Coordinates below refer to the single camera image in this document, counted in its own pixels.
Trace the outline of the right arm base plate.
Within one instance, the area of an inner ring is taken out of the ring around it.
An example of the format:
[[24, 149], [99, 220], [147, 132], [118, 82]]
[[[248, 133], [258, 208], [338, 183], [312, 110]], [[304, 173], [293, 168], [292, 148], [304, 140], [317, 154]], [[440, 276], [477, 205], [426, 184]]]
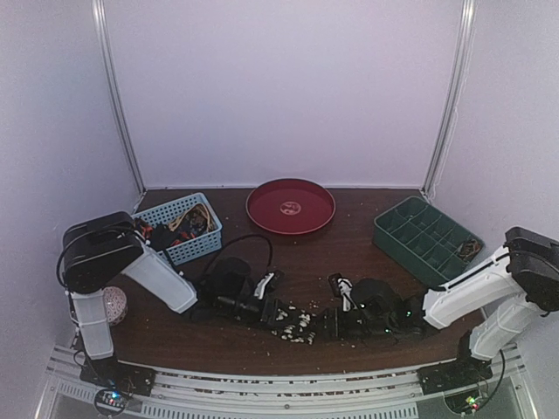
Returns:
[[463, 416], [481, 408], [488, 396], [487, 381], [493, 377], [491, 361], [470, 357], [421, 367], [417, 374], [424, 395], [445, 393], [446, 407]]

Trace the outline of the black white floral tie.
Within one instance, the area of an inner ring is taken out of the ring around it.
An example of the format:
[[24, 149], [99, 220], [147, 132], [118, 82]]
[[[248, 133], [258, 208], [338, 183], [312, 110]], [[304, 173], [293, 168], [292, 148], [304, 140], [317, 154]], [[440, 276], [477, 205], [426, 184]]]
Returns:
[[290, 343], [312, 345], [316, 336], [315, 315], [295, 306], [279, 308], [273, 318], [271, 334]]

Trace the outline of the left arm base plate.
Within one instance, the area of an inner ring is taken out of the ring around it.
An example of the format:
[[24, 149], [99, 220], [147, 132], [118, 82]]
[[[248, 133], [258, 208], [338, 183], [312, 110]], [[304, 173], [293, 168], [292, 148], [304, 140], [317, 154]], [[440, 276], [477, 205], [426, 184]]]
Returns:
[[135, 395], [150, 396], [155, 384], [155, 370], [118, 361], [115, 357], [92, 360], [84, 349], [73, 356], [80, 368], [79, 379], [97, 390], [93, 407], [104, 418], [122, 414]]

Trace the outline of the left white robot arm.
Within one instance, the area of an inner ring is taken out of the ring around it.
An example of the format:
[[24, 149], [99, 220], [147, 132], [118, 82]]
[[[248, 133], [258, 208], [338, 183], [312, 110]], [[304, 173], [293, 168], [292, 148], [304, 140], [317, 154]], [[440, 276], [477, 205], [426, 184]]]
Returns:
[[260, 280], [240, 258], [213, 258], [201, 278], [189, 281], [135, 229], [132, 217], [116, 212], [70, 227], [62, 238], [56, 274], [75, 314], [91, 371], [108, 388], [126, 378], [114, 357], [107, 309], [107, 284], [126, 276], [187, 319], [224, 315], [266, 328], [282, 328], [290, 309], [271, 292], [283, 274], [267, 269]]

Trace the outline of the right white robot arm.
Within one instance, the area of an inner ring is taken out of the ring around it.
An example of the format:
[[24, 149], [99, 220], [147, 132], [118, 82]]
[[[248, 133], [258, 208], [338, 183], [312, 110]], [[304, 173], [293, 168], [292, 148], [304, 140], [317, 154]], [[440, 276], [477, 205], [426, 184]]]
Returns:
[[381, 335], [424, 338], [449, 327], [495, 300], [497, 310], [460, 341], [459, 358], [448, 378], [466, 385], [509, 341], [538, 317], [558, 309], [558, 243], [532, 230], [513, 227], [504, 244], [482, 263], [455, 279], [402, 299], [382, 280], [356, 284], [340, 274], [328, 279], [342, 303], [319, 317], [321, 332], [332, 340]]

